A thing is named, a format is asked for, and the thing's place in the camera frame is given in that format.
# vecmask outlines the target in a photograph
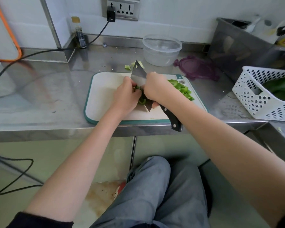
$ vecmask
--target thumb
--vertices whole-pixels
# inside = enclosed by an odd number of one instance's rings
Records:
[[[137,101],[138,101],[138,99],[139,99],[139,98],[141,97],[141,95],[142,95],[142,91],[139,90],[139,89],[136,89],[135,92],[133,93],[133,95],[135,96],[135,99],[137,99]]]

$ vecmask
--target orange edge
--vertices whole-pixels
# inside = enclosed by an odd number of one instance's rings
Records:
[[[15,38],[11,28],[9,27],[9,25],[8,25],[8,23],[7,23],[7,21],[6,21],[5,17],[4,17],[1,9],[0,9],[0,18],[1,18],[1,20],[2,20],[2,22],[4,24],[4,26],[5,26],[6,30],[8,31],[8,34],[10,35],[11,39],[13,40],[17,50],[18,50],[18,57],[16,59],[14,59],[14,60],[0,59],[0,61],[2,61],[2,62],[13,62],[13,61],[18,60],[19,58],[21,58],[22,51],[21,51],[20,46],[19,46],[19,44],[18,44],[18,42],[17,42],[17,40],[16,40],[16,38]]]

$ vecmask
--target clear plastic bowl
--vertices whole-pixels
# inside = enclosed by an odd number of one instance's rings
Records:
[[[179,40],[159,34],[146,35],[142,40],[145,60],[155,66],[171,65],[183,46]]]

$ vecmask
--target black power adapter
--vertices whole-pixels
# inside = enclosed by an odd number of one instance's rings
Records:
[[[114,6],[108,6],[107,20],[108,22],[115,22],[115,7]]]

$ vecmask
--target person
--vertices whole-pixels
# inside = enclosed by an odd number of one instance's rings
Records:
[[[108,142],[137,105],[140,90],[125,77],[114,102],[88,138],[57,168],[8,228],[67,228],[89,190]],[[147,98],[168,108],[232,186],[271,227],[285,227],[285,162],[189,101],[166,78],[147,74]],[[198,169],[150,157],[130,171],[127,184],[91,228],[210,227]]]

